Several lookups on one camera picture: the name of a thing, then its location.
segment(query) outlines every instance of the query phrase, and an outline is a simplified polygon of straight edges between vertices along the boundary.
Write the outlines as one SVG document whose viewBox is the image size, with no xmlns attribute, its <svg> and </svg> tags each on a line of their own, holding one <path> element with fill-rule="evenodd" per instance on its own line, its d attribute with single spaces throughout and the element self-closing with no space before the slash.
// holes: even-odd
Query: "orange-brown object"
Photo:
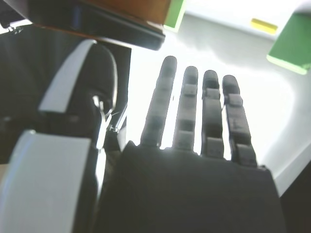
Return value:
<svg viewBox="0 0 311 233">
<path fill-rule="evenodd" d="M 102 8 L 112 8 L 117 12 L 164 24 L 171 0 L 84 0 Z"/>
</svg>

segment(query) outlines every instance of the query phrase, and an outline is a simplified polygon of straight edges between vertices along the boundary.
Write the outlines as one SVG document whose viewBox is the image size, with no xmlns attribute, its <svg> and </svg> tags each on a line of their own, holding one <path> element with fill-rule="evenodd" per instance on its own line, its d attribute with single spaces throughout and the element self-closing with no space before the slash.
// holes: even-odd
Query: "green block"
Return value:
<svg viewBox="0 0 311 233">
<path fill-rule="evenodd" d="M 185 13 L 186 0 L 172 0 L 168 15 L 165 20 L 165 27 L 178 31 Z"/>
<path fill-rule="evenodd" d="M 267 59 L 296 73 L 307 74 L 311 68 L 311 16 L 292 15 Z"/>
</svg>

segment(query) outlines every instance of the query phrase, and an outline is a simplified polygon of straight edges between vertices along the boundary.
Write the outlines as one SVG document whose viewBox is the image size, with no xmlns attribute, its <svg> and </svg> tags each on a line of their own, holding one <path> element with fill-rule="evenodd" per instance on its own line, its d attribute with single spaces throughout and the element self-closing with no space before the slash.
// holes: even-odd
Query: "black finger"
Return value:
<svg viewBox="0 0 311 233">
<path fill-rule="evenodd" d="M 224 157 L 222 109 L 218 77 L 208 70 L 203 78 L 202 156 Z"/>
<path fill-rule="evenodd" d="M 176 68 L 175 57 L 168 56 L 164 59 L 141 134 L 140 144 L 142 145 L 152 147 L 161 145 Z"/>
<path fill-rule="evenodd" d="M 256 154 L 251 143 L 243 100 L 236 78 L 226 75 L 223 79 L 223 92 L 229 128 L 229 141 L 232 161 L 244 166 L 257 166 Z"/>
<path fill-rule="evenodd" d="M 173 138 L 173 147 L 176 149 L 193 150 L 197 91 L 198 70 L 196 67 L 187 67 L 179 99 Z"/>
</svg>

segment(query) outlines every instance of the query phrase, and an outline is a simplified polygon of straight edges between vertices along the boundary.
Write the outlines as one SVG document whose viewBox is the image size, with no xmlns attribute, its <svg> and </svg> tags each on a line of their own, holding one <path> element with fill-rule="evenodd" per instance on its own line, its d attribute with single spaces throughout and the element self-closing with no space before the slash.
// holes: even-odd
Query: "brown box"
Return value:
<svg viewBox="0 0 311 233">
<path fill-rule="evenodd" d="M 134 16 L 157 24 L 164 24 L 171 0 L 84 0 L 102 8 Z"/>
</svg>

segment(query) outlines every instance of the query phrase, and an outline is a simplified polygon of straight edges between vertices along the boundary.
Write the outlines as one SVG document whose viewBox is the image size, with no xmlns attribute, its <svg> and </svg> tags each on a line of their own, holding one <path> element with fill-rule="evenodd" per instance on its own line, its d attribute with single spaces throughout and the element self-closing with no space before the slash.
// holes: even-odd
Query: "yellow block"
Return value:
<svg viewBox="0 0 311 233">
<path fill-rule="evenodd" d="M 263 32 L 266 32 L 269 34 L 275 34 L 276 30 L 277 30 L 276 25 L 261 21 L 261 20 L 256 19 L 256 18 L 252 19 L 251 25 L 253 28 L 256 28 L 260 31 L 263 31 Z"/>
</svg>

